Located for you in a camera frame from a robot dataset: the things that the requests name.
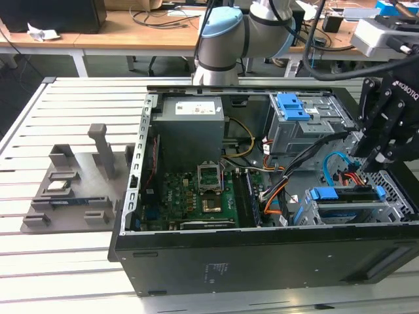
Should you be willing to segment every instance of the white paper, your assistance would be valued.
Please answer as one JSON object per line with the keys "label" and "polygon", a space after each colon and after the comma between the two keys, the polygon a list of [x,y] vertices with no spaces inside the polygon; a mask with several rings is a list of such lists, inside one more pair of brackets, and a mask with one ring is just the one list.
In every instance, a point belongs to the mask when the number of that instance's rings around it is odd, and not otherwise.
{"label": "white paper", "polygon": [[293,204],[293,203],[298,203],[299,202],[299,196],[298,195],[291,195],[290,196],[290,200],[289,200],[289,202],[288,203],[290,203],[290,204]]}
{"label": "white paper", "polygon": [[31,24],[27,24],[27,28],[29,29],[27,33],[36,41],[48,41],[51,39],[57,39],[60,38],[56,31],[53,29],[37,29],[36,27],[33,27]]}
{"label": "white paper", "polygon": [[175,114],[215,114],[213,101],[179,101]]}
{"label": "white paper", "polygon": [[305,11],[304,21],[310,21],[314,19],[314,16],[316,15],[317,8],[318,8],[317,6],[310,5],[300,0],[296,0],[295,2],[297,2],[299,6]]}
{"label": "white paper", "polygon": [[305,108],[304,109],[306,111],[306,113],[310,114],[310,113],[319,113],[319,111],[317,110],[317,108]]}

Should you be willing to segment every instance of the white table leg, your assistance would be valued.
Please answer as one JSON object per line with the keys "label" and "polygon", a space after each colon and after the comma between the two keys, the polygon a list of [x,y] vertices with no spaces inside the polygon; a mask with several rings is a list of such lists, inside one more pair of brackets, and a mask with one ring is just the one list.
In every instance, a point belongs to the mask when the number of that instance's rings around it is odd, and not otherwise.
{"label": "white table leg", "polygon": [[295,77],[299,68],[300,59],[289,59],[287,69],[285,69],[285,75],[283,77]]}
{"label": "white table leg", "polygon": [[253,67],[253,58],[248,58],[246,60],[246,73],[251,73],[252,67]]}
{"label": "white table leg", "polygon": [[133,56],[127,56],[126,57],[126,63],[128,63],[128,70],[133,71],[136,68],[134,67],[134,57]]}
{"label": "white table leg", "polygon": [[77,72],[78,72],[79,76],[80,77],[88,77],[87,63],[86,63],[86,60],[84,58],[83,51],[82,50],[75,51],[75,52],[72,52],[70,54],[73,57],[74,64],[76,65],[76,69],[77,69]]}

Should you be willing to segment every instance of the power supply label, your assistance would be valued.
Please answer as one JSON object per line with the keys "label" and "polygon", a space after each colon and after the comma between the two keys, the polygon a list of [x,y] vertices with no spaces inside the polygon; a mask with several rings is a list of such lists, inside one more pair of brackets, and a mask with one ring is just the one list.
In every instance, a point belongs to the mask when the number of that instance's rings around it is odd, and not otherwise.
{"label": "power supply label", "polygon": [[179,101],[176,103],[175,114],[215,114],[213,101]]}

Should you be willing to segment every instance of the cable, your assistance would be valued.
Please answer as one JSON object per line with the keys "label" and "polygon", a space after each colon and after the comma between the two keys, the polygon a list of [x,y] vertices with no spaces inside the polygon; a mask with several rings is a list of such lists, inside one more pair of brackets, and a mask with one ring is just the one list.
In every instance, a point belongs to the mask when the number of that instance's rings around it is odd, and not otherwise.
{"label": "cable", "polygon": [[327,170],[327,162],[329,161],[329,158],[334,155],[341,157],[346,162],[347,165],[351,164],[351,161],[349,160],[347,155],[345,155],[343,152],[331,152],[330,154],[328,154],[323,160],[323,173],[325,175],[325,179],[329,186],[334,186],[335,184],[332,180],[332,177],[330,176],[329,170]]}
{"label": "cable", "polygon": [[35,70],[35,72],[42,78],[42,79],[44,79],[44,76],[41,74],[41,72],[39,72],[39,70],[29,61],[29,59],[27,59],[26,58],[26,56],[25,55],[23,55],[16,47],[15,47],[15,45],[14,44],[12,44],[11,43],[11,41],[6,37],[6,35],[3,33],[3,31],[1,30],[1,27],[0,27],[0,33],[2,34],[2,36],[4,37],[4,39],[6,39],[6,41],[9,43],[9,45],[11,45],[11,47],[13,48],[13,49],[15,49],[15,51],[19,54],[19,55],[21,55],[28,63],[29,63],[29,65],[32,67],[32,69],[34,69]]}
{"label": "cable", "polygon": [[300,152],[298,155],[296,155],[294,157],[294,159],[282,171],[282,173],[281,173],[281,178],[282,179],[277,184],[275,184],[274,186],[271,186],[270,188],[268,188],[267,190],[265,190],[264,192],[261,192],[259,194],[261,196],[261,198],[262,199],[265,198],[266,195],[269,195],[269,193],[271,193],[271,191],[277,189],[283,183],[284,179],[288,180],[289,176],[291,176],[293,174],[294,170],[296,170],[296,168],[300,167],[303,162],[307,161],[308,159],[313,157],[315,154],[317,154],[318,151],[320,150],[320,148],[324,144],[326,144],[330,141],[336,141],[338,139],[344,139],[345,137],[348,136],[348,134],[349,134],[349,132],[339,132],[339,133],[326,135],[325,137],[322,137],[321,139],[318,139],[315,143],[311,144],[309,147],[304,149],[302,152]]}
{"label": "cable", "polygon": [[243,165],[239,165],[236,162],[233,162],[231,159],[228,159],[226,157],[223,157],[223,159],[228,162],[230,165],[232,165],[233,167],[237,167],[237,168],[242,168],[242,169],[251,169],[251,170],[257,170],[257,171],[262,171],[262,172],[273,172],[272,170],[266,170],[263,168],[258,168],[258,167],[253,167],[253,166],[243,166]]}
{"label": "cable", "polygon": [[[272,144],[272,142],[273,142],[273,140],[271,140],[271,139],[269,139],[268,141],[266,141],[265,143],[263,143],[264,145],[267,145],[267,144]],[[266,169],[266,170],[275,170],[275,167],[269,167],[268,166],[268,164],[267,164],[267,162],[268,162],[268,158],[269,158],[269,155],[265,155],[265,157],[263,158],[263,167]],[[278,167],[278,169],[279,170],[284,170],[285,168],[284,167],[282,167],[282,166],[279,166]]]}
{"label": "cable", "polygon": [[[278,21],[281,21],[282,19],[281,19],[280,15],[278,14],[278,11],[275,8],[274,1],[273,0],[269,0],[269,5],[270,5],[270,8],[272,9],[272,11],[274,13],[274,16],[278,19]],[[318,50],[331,51],[331,52],[342,52],[342,51],[347,51],[347,50],[351,50],[351,49],[354,49],[355,48],[355,46],[353,46],[353,45],[345,46],[345,47],[340,47],[340,48],[329,48],[329,47],[316,46],[315,44],[312,43],[312,39],[313,38],[310,38],[310,34],[309,34],[309,39],[306,40],[305,38],[302,38],[299,34],[297,34],[289,26],[285,25],[284,28],[290,34],[292,34],[292,36],[298,38],[300,41],[302,41],[304,44],[306,44],[306,46],[308,45],[308,46],[311,46],[312,48],[315,48],[315,49],[318,49]]]}
{"label": "cable", "polygon": [[358,178],[358,180],[360,181],[361,185],[365,185],[364,180],[361,178],[360,175],[358,175],[356,172],[354,173],[354,175]]}
{"label": "cable", "polygon": [[247,154],[249,154],[253,150],[253,147],[255,146],[255,138],[254,138],[253,134],[250,132],[250,130],[247,128],[247,126],[245,126],[239,120],[237,120],[236,118],[231,118],[231,117],[230,117],[230,120],[233,120],[233,121],[237,122],[243,129],[245,129],[246,132],[248,132],[248,134],[250,136],[250,139],[251,139],[251,144],[245,152],[241,152],[241,153],[238,153],[238,154],[231,154],[231,155],[222,155],[222,157],[235,158],[235,157],[246,156]]}
{"label": "cable", "polygon": [[157,147],[157,138],[155,137],[155,145],[153,147],[153,168],[151,170],[150,173],[150,177],[147,180],[147,183],[145,184],[144,188],[143,188],[143,192],[145,191],[145,189],[148,187],[148,185],[150,184],[151,179],[153,178],[155,171],[156,171],[156,147]]}
{"label": "cable", "polygon": [[315,69],[312,69],[310,67],[310,60],[308,59],[308,55],[310,53],[310,44],[308,43],[310,43],[313,40],[314,32],[319,22],[323,7],[325,6],[325,2],[326,0],[321,0],[321,4],[316,12],[316,16],[314,17],[314,22],[313,22],[311,32],[308,34],[307,43],[306,43],[306,46],[304,47],[304,53],[302,54],[302,63],[304,64],[304,67],[307,69],[308,72],[310,72],[313,75],[315,79],[330,81],[330,80],[348,80],[348,79],[354,79],[356,77],[366,77],[366,76],[375,75],[381,72],[391,71],[395,68],[403,67],[410,63],[419,61],[419,54],[416,54],[414,56],[409,56],[401,60],[396,60],[389,63],[375,65],[373,67],[369,67],[366,69],[359,69],[359,70],[339,73],[339,74],[321,73]]}
{"label": "cable", "polygon": [[[183,28],[183,27],[187,27],[187,25],[186,24],[181,25],[180,22],[185,21],[185,20],[188,20],[189,23],[191,23],[191,19],[193,19],[193,18],[199,18],[200,17],[199,15],[194,15],[194,16],[187,16],[186,18],[181,18],[181,19],[174,20],[174,21],[169,21],[169,22],[164,22],[164,23],[157,23],[157,24],[150,24],[150,23],[146,23],[146,21],[149,19],[150,16],[154,16],[154,15],[149,14],[147,11],[139,11],[139,12],[136,12],[135,14],[132,14],[132,8],[133,7],[136,7],[136,6],[137,5],[132,5],[130,7],[130,9],[129,9],[129,13],[130,13],[130,16],[131,16],[132,20],[135,23],[139,24],[139,25],[150,27],[150,28],[156,28],[156,29]],[[144,19],[144,21],[139,21],[139,20],[136,19],[136,17],[138,15],[140,15],[141,13],[145,13],[147,15],[147,17]],[[160,16],[154,16],[154,17],[162,17],[162,16],[167,15],[168,13],[169,12],[167,12],[165,14],[162,14]]]}
{"label": "cable", "polygon": [[270,213],[273,213],[272,211],[269,211],[269,207],[270,207],[270,204],[272,203],[272,201],[274,200],[274,198],[275,198],[275,196],[277,196],[278,195],[278,193],[279,192],[281,192],[281,190],[285,187],[285,185],[287,185],[287,183],[288,183],[288,180],[286,180],[278,189],[277,189],[277,191],[275,191],[275,193],[273,193],[273,195],[270,197],[270,199],[268,200],[268,202],[266,203],[266,205],[265,205],[265,207],[264,207],[264,211],[263,211],[263,213],[265,213],[265,214],[270,214]]}
{"label": "cable", "polygon": [[364,182],[359,180],[359,177],[355,173],[345,173],[344,175],[351,178],[356,185],[364,185]]}
{"label": "cable", "polygon": [[209,4],[207,5],[207,9],[205,11],[204,19],[202,21],[201,30],[200,30],[199,35],[198,35],[198,40],[196,41],[196,45],[195,45],[195,50],[194,50],[194,59],[195,60],[198,59],[198,51],[199,51],[199,47],[201,45],[202,33],[204,32],[205,25],[207,24],[208,19],[210,18],[212,9],[213,9],[214,4],[215,4],[215,0],[209,0],[208,3]]}

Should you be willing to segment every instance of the floor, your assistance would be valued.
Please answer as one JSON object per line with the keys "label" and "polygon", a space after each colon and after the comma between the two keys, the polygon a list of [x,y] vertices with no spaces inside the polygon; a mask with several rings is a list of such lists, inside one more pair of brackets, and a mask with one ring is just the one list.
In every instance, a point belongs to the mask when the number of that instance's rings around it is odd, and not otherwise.
{"label": "floor", "polygon": [[[44,77],[77,77],[77,71],[70,56],[26,56]],[[42,78],[26,62],[23,56],[16,56],[17,69],[2,67],[0,70],[0,138],[16,120],[30,97],[37,89]],[[151,57],[137,57],[135,71],[129,71],[124,56],[89,56],[88,73],[90,77],[146,77]],[[330,63],[323,61],[320,65],[326,71]],[[156,77],[187,77],[185,64],[180,58],[158,57],[153,65]],[[282,77],[284,68],[274,64],[266,64],[263,59],[255,59],[253,72],[246,73],[249,77]],[[299,76],[306,77],[308,73],[302,70]]]}

